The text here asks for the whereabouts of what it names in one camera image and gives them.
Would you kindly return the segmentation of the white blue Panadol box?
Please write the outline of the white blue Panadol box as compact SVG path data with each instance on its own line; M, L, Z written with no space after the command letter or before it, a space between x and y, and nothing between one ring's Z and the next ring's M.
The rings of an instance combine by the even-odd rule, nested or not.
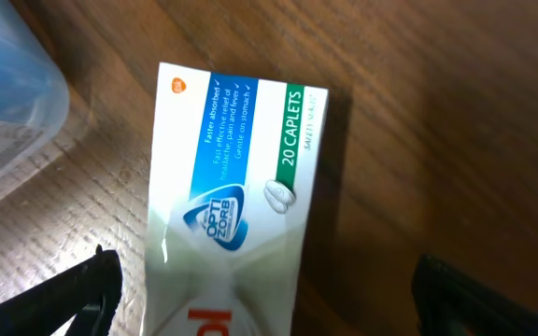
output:
M290 334L328 102L160 65L143 334Z

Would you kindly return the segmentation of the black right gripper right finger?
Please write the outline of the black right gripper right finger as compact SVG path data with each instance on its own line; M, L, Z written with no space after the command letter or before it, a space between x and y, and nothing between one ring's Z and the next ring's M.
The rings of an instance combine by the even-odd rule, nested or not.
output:
M538 336L538 315L423 254L411 290L421 336Z

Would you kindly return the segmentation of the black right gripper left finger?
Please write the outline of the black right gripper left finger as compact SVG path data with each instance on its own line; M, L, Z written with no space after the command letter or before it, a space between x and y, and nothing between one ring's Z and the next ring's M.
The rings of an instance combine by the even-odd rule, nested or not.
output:
M121 289L118 253L97 246L90 259L0 303L0 336L51 335L65 323L68 335L107 336Z

